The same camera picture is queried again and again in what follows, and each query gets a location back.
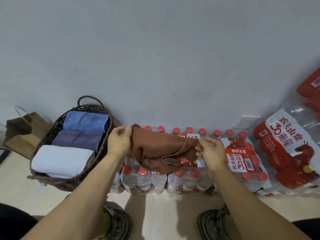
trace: folded towel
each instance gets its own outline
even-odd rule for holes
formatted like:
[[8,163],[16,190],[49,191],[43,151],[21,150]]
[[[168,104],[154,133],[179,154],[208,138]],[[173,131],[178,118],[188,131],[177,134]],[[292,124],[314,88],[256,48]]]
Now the folded towel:
[[35,154],[31,168],[55,178],[72,178],[81,173],[95,157],[89,149],[43,145]]
[[130,149],[134,158],[142,167],[162,174],[180,169],[179,157],[191,162],[197,160],[198,144],[198,139],[150,131],[137,124],[132,126]]
[[88,131],[106,133],[110,126],[107,114],[70,111],[66,115],[63,129],[66,131]]
[[51,145],[60,147],[75,147],[93,150],[98,153],[102,144],[104,133],[61,130]]

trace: wall outlet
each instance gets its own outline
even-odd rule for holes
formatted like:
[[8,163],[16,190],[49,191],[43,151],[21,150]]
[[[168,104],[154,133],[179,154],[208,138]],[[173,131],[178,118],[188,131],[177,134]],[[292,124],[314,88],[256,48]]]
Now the wall outlet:
[[242,115],[233,125],[235,129],[249,129],[260,116]]

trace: blue towel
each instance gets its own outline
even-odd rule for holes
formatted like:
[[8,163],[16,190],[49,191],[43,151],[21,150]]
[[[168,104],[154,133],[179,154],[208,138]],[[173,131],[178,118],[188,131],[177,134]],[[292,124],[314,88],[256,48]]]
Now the blue towel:
[[70,111],[64,120],[63,129],[106,133],[109,125],[110,118],[107,114]]

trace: tiled floor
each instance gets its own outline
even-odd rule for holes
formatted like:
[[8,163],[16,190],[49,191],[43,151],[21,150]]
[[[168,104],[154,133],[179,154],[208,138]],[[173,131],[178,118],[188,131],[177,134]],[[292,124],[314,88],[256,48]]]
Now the tiled floor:
[[[58,205],[67,192],[52,186],[41,187],[30,174],[29,161],[11,153],[0,165],[0,202],[15,206],[32,215],[45,215]],[[125,209],[133,219],[130,239],[201,239],[197,216],[208,209],[220,209],[218,197],[189,195],[130,195],[110,194],[111,205]],[[300,197],[262,199],[290,221],[320,217],[320,200]]]

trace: brown paper bag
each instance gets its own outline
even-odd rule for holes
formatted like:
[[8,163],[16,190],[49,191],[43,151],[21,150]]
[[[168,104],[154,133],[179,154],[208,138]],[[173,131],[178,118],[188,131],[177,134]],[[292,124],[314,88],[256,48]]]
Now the brown paper bag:
[[21,156],[30,159],[37,145],[49,131],[51,125],[38,113],[33,112],[16,119],[7,120],[5,127],[6,132],[3,145]]

